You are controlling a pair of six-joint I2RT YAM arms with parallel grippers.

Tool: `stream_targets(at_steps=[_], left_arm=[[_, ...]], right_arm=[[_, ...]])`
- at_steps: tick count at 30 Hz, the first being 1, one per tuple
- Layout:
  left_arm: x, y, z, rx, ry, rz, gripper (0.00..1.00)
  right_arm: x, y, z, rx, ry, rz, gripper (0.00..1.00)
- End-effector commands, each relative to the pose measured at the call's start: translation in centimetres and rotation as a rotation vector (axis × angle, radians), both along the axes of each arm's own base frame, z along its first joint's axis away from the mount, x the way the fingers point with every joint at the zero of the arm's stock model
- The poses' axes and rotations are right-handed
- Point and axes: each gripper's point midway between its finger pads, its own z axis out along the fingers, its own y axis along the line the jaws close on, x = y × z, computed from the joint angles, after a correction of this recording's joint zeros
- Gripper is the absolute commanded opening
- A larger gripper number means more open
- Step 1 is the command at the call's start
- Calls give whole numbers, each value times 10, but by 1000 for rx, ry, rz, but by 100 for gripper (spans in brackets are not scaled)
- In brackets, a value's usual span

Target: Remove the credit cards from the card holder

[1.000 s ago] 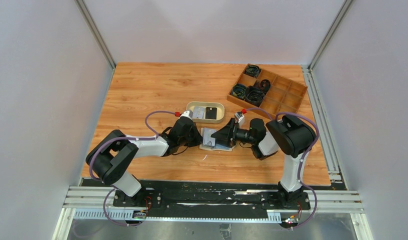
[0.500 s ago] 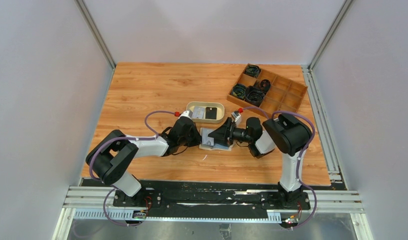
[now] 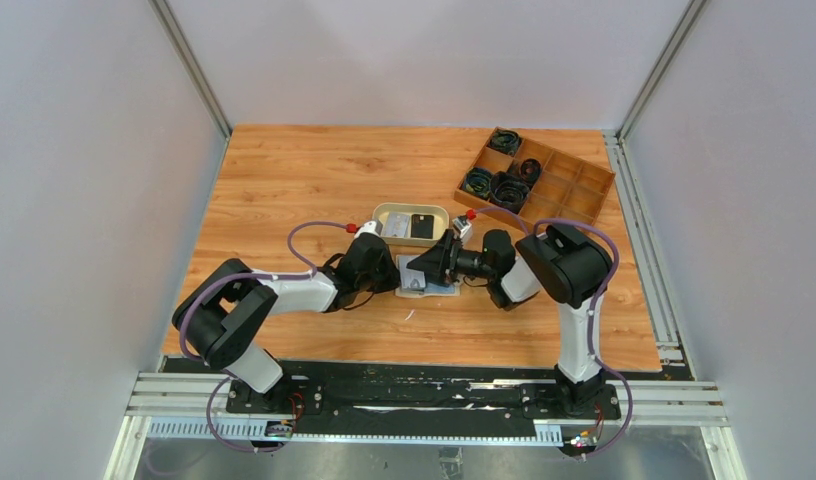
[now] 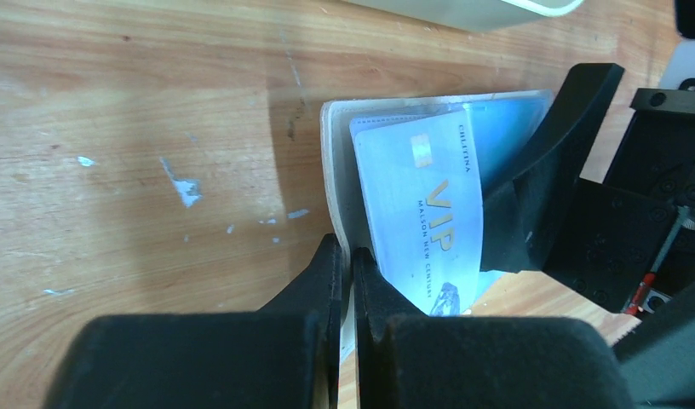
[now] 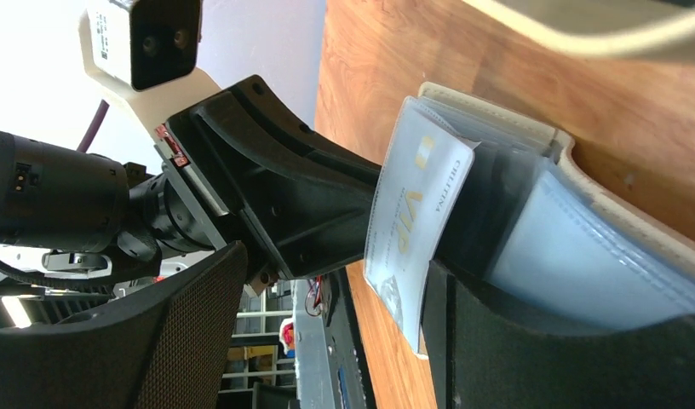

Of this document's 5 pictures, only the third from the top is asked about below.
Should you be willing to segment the grey VIP card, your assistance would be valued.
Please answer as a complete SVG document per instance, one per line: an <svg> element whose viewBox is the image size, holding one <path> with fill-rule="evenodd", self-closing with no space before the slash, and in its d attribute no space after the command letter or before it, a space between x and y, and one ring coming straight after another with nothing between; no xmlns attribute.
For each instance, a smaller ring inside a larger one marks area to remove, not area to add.
<svg viewBox="0 0 816 480"><path fill-rule="evenodd" d="M426 286L425 273L410 268L408 264L416 258L416 255L398 255L397 263L400 272L401 286L404 291L423 292Z"/></svg>

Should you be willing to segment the white leather card holder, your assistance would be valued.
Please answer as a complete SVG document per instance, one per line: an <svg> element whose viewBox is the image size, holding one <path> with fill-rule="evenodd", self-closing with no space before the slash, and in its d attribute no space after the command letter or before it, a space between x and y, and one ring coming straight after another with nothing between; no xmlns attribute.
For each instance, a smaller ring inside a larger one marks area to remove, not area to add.
<svg viewBox="0 0 816 480"><path fill-rule="evenodd" d="M399 270L399 286L395 295L401 298L425 297L458 297L458 284L438 284L427 280L423 272L410 269L408 263L417 258L417 255L397 255L396 264Z"/></svg>

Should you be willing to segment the light blue VIP card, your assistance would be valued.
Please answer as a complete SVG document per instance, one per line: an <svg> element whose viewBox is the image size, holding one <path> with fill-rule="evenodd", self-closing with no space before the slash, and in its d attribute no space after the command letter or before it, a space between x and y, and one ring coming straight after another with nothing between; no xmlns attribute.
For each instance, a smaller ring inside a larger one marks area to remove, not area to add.
<svg viewBox="0 0 816 480"><path fill-rule="evenodd" d="M427 282L423 294L428 296L458 296L460 287L453 284Z"/></svg>

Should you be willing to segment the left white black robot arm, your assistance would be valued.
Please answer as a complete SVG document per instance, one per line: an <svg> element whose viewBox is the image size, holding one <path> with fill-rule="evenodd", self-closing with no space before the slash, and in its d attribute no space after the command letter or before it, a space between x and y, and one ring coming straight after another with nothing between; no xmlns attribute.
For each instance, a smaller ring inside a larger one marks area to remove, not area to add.
<svg viewBox="0 0 816 480"><path fill-rule="evenodd" d="M252 390L267 413L290 400L283 370L255 336L264 321L287 313L331 313L349 309L357 296L395 290L399 270L386 242L360 233L348 250L311 273L256 271L242 260L223 262L174 311L172 326L197 361L221 370Z"/></svg>

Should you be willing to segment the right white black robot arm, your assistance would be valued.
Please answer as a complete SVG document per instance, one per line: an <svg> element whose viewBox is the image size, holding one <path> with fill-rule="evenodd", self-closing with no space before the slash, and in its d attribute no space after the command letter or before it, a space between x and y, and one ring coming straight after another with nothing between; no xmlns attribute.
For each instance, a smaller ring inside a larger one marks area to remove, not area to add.
<svg viewBox="0 0 816 480"><path fill-rule="evenodd" d="M461 277L483 279L492 302L503 310L545 291L560 320L555 403L568 417L585 414L606 384L599 321L602 297L618 268L616 245L595 227L563 218L536 222L518 241L505 230L489 230L478 251L466 249L463 237L456 228L446 230L434 246L408 262L408 269L439 284Z"/></svg>

